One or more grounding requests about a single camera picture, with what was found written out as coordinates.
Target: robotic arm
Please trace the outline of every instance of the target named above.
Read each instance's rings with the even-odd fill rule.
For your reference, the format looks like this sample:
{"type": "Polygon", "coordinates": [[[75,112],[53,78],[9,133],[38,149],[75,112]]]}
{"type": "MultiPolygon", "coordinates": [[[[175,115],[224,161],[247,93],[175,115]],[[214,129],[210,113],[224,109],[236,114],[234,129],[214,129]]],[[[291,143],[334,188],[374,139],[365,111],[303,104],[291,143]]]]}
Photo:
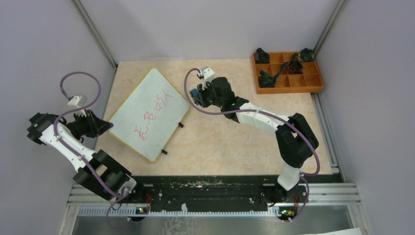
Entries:
{"type": "MultiPolygon", "coordinates": [[[[80,98],[81,96],[72,97],[68,105],[79,107],[80,102],[82,102],[80,98]]],[[[53,123],[58,116],[47,113],[37,113],[29,120],[31,126],[27,129],[29,132],[27,137],[38,144],[50,145],[57,149],[75,168],[77,174],[73,179],[78,184],[84,186],[98,196],[110,200],[113,195],[108,189],[122,195],[126,188],[129,188],[131,192],[135,192],[130,193],[130,199],[142,196],[143,186],[137,184],[131,177],[131,172],[103,150],[96,152],[86,148],[80,142],[80,139],[83,141],[82,136],[90,138],[98,137],[113,127],[113,124],[100,120],[91,110],[81,110],[73,116],[75,121],[71,123],[67,123],[65,119],[59,121],[57,130],[60,136],[56,137],[53,131],[53,123]],[[58,141],[58,138],[62,138],[67,145],[72,149],[75,149],[82,156],[79,157],[69,151],[66,146],[58,141]],[[97,171],[102,166],[105,166],[107,169],[101,175],[94,175],[94,173],[97,173],[92,173],[87,164],[89,167],[93,168],[94,171],[97,171]],[[106,187],[100,184],[96,178],[99,178],[106,187]]]]}
{"type": "MultiPolygon", "coordinates": [[[[215,105],[221,109],[221,112],[224,112],[226,118],[255,126],[276,136],[285,163],[276,186],[272,189],[268,187],[261,195],[264,202],[268,204],[290,199],[294,188],[299,183],[301,167],[313,154],[311,148],[316,149],[319,146],[305,118],[300,114],[294,114],[291,117],[273,114],[244,98],[235,96],[228,80],[225,77],[215,78],[215,73],[208,67],[201,69],[197,75],[202,80],[202,84],[190,91],[196,105],[203,108],[215,105]],[[291,129],[293,126],[297,132],[300,132],[300,135],[303,135],[302,137],[293,135],[291,129]]],[[[106,200],[114,196],[121,197],[128,188],[128,201],[144,202],[146,197],[144,185],[136,182],[131,172],[103,150],[96,152],[86,148],[80,142],[83,136],[95,138],[102,135],[113,124],[100,120],[91,110],[82,109],[85,103],[84,96],[76,95],[68,99],[68,105],[78,110],[74,113],[75,121],[67,123],[65,119],[59,120],[56,126],[58,135],[56,135],[54,122],[58,116],[37,113],[30,119],[31,126],[27,129],[29,132],[27,136],[38,144],[50,145],[62,153],[77,172],[73,179],[100,197],[106,200]],[[79,154],[74,154],[68,148],[72,148],[79,154]],[[98,175],[96,171],[101,166],[107,169],[98,175]]]]}
{"type": "Polygon", "coordinates": [[[228,80],[225,77],[214,78],[215,73],[208,67],[202,68],[197,76],[202,80],[202,84],[190,91],[190,95],[196,105],[200,105],[203,108],[215,105],[221,109],[221,112],[225,113],[238,110],[240,112],[224,115],[228,119],[255,126],[276,136],[281,157],[284,159],[284,165],[282,173],[278,177],[276,189],[265,193],[264,200],[267,203],[273,203],[290,198],[292,189],[299,183],[301,167],[313,153],[300,136],[295,137],[293,135],[290,127],[264,113],[277,116],[295,126],[303,133],[312,147],[316,149],[319,146],[319,142],[304,116],[298,113],[291,117],[274,114],[253,105],[244,98],[235,96],[228,80]]]}

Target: metal frame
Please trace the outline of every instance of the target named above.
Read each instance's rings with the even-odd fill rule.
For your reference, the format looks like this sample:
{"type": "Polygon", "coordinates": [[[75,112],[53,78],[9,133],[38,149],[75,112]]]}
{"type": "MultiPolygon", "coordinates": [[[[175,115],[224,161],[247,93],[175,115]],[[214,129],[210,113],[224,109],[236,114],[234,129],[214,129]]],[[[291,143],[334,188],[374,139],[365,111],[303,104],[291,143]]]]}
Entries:
{"type": "MultiPolygon", "coordinates": [[[[97,28],[93,24],[92,20],[88,16],[85,8],[80,0],[72,0],[76,9],[82,16],[87,28],[94,37],[99,48],[107,58],[109,63],[113,66],[116,73],[117,63],[115,62],[110,50],[105,44],[102,36],[99,34],[97,28]]],[[[314,49],[315,54],[318,54],[321,46],[327,38],[329,32],[334,26],[339,14],[344,9],[348,0],[339,0],[330,20],[328,21],[319,41],[314,49]]],[[[339,158],[339,153],[333,138],[333,133],[330,128],[330,124],[327,119],[323,101],[319,94],[311,94],[313,104],[316,110],[317,118],[319,120],[320,128],[322,130],[324,142],[327,148],[327,152],[330,156],[330,163],[332,166],[333,174],[340,174],[342,179],[346,180],[346,175],[343,171],[343,167],[339,158]]],[[[362,234],[371,235],[372,232],[369,228],[369,224],[366,220],[365,213],[362,208],[359,193],[354,183],[323,183],[323,184],[310,184],[310,197],[307,206],[347,206],[349,210],[350,220],[353,227],[359,227],[362,230],[362,234]]],[[[75,222],[78,216],[105,216],[109,202],[105,201],[101,197],[93,194],[87,189],[84,189],[80,185],[74,185],[72,187],[67,207],[62,219],[61,227],[59,230],[60,235],[71,235],[75,222]]],[[[138,204],[123,204],[117,211],[111,211],[109,216],[143,216],[135,214],[137,207],[145,207],[143,203],[138,204]]],[[[278,207],[293,206],[293,203],[278,203],[274,207],[269,208],[267,211],[250,211],[250,212],[191,212],[186,208],[182,208],[181,211],[160,211],[149,212],[145,216],[275,216],[278,213],[278,207]]]]}
{"type": "Polygon", "coordinates": [[[95,39],[96,44],[98,45],[101,52],[104,54],[105,58],[107,58],[108,62],[111,64],[111,66],[114,68],[114,70],[117,69],[118,64],[116,63],[110,49],[108,48],[107,44],[105,43],[103,37],[99,33],[98,29],[96,28],[95,24],[91,20],[91,18],[88,15],[88,12],[85,10],[83,4],[80,0],[71,0],[73,5],[75,6],[76,10],[82,17],[82,20],[85,23],[85,26],[91,33],[92,37],[95,39]]]}

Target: yellow whiteboard edge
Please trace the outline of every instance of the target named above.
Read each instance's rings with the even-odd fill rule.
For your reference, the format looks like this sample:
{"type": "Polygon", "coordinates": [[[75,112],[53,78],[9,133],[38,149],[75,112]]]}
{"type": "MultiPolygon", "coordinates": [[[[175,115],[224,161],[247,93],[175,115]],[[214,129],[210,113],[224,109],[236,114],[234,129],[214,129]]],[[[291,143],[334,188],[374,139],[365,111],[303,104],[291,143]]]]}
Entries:
{"type": "MultiPolygon", "coordinates": [[[[189,108],[190,108],[190,104],[189,104],[189,101],[182,95],[182,93],[180,93],[180,91],[175,87],[175,86],[173,86],[173,84],[171,84],[171,82],[166,78],[166,76],[164,76],[164,74],[162,74],[161,72],[160,72],[160,70],[158,69],[158,68],[156,68],[156,67],[151,67],[149,70],[148,70],[148,72],[142,77],[142,79],[137,83],[137,85],[130,91],[130,93],[128,94],[128,96],[123,100],[123,102],[118,106],[118,108],[114,111],[114,113],[113,114],[111,114],[111,116],[107,119],[107,121],[110,121],[111,120],[111,118],[116,114],[116,112],[121,108],[121,106],[124,104],[124,102],[125,101],[127,101],[128,100],[128,98],[131,96],[131,94],[134,92],[134,90],[140,85],[140,83],[141,83],[141,81],[142,80],[144,80],[144,78],[148,75],[148,73],[152,70],[152,69],[155,69],[155,70],[157,70],[165,79],[166,79],[166,81],[174,88],[174,89],[176,89],[177,90],[177,92],[183,97],[183,99],[186,101],[186,103],[187,103],[187,105],[188,105],[188,107],[187,107],[187,110],[186,110],[186,112],[184,113],[184,115],[183,115],[183,118],[182,118],[182,120],[180,120],[180,122],[181,121],[183,121],[183,119],[184,119],[184,117],[187,115],[187,113],[189,112],[189,108]]],[[[173,131],[173,133],[171,134],[171,136],[169,137],[169,139],[167,140],[167,142],[166,142],[166,145],[167,145],[167,143],[171,140],[171,137],[174,135],[174,133],[176,132],[176,130],[177,130],[177,127],[174,129],[174,131],[173,131]]],[[[149,162],[151,162],[151,163],[155,163],[156,162],[156,160],[159,158],[159,156],[160,156],[160,154],[161,154],[161,152],[157,155],[157,157],[152,161],[152,160],[150,160],[150,159],[148,159],[148,158],[146,158],[143,154],[141,154],[140,152],[138,152],[137,150],[135,150],[133,147],[131,147],[129,144],[127,144],[126,142],[124,142],[124,141],[122,141],[120,138],[118,138],[115,134],[113,134],[112,132],[111,132],[111,130],[109,130],[109,132],[110,132],[110,134],[112,135],[112,136],[114,136],[117,140],[119,140],[121,143],[123,143],[123,144],[125,144],[126,146],[128,146],[130,149],[132,149],[134,152],[136,152],[136,153],[138,153],[138,154],[140,154],[141,156],[143,156],[145,159],[147,159],[149,162]]]]}

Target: white robotic arm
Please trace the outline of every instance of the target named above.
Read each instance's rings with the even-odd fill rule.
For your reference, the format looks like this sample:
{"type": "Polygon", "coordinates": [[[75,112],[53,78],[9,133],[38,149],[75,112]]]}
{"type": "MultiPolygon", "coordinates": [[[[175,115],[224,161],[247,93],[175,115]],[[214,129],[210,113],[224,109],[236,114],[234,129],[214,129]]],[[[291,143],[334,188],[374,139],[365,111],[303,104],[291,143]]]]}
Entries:
{"type": "Polygon", "coordinates": [[[196,105],[203,108],[215,105],[228,119],[252,125],[276,135],[281,156],[284,159],[282,173],[279,175],[277,183],[285,191],[295,188],[300,180],[301,167],[312,155],[312,151],[299,136],[294,137],[291,128],[282,121],[295,126],[316,149],[319,143],[305,118],[300,114],[295,114],[292,117],[278,115],[235,96],[228,80],[225,77],[214,78],[213,70],[208,67],[201,69],[197,76],[202,80],[202,84],[190,91],[196,105]]]}
{"type": "Polygon", "coordinates": [[[126,189],[135,192],[130,193],[129,198],[142,197],[140,193],[143,186],[137,184],[131,177],[131,172],[103,150],[91,150],[79,141],[83,139],[82,136],[97,137],[113,125],[97,118],[91,110],[82,110],[78,114],[74,115],[74,122],[67,123],[65,119],[59,121],[57,123],[59,136],[56,136],[53,128],[58,116],[37,113],[30,119],[31,126],[27,129],[29,131],[27,136],[38,144],[49,145],[57,149],[77,172],[73,179],[102,198],[110,200],[114,194],[123,195],[126,189]],[[62,144],[62,141],[80,156],[70,151],[62,144]],[[106,170],[99,175],[97,171],[102,166],[105,166],[106,170]]]}

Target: white cable clip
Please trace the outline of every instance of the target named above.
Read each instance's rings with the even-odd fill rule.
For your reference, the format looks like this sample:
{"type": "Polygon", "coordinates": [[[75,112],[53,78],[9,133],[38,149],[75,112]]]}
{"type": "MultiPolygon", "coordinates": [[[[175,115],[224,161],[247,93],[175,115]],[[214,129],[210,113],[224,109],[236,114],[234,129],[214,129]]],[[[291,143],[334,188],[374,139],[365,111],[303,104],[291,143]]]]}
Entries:
{"type": "Polygon", "coordinates": [[[126,186],[124,191],[126,192],[126,194],[131,193],[131,187],[126,186]]]}
{"type": "Polygon", "coordinates": [[[262,108],[259,108],[256,110],[256,112],[254,113],[254,124],[255,127],[258,128],[257,124],[256,124],[256,116],[259,114],[259,111],[263,110],[262,108]]]}
{"type": "MultiPolygon", "coordinates": [[[[68,102],[68,106],[70,109],[79,109],[85,106],[86,101],[87,101],[86,96],[84,96],[83,94],[78,94],[70,98],[68,102]]],[[[78,110],[74,114],[78,116],[83,116],[83,117],[86,117],[87,115],[85,113],[85,109],[78,110]]]]}

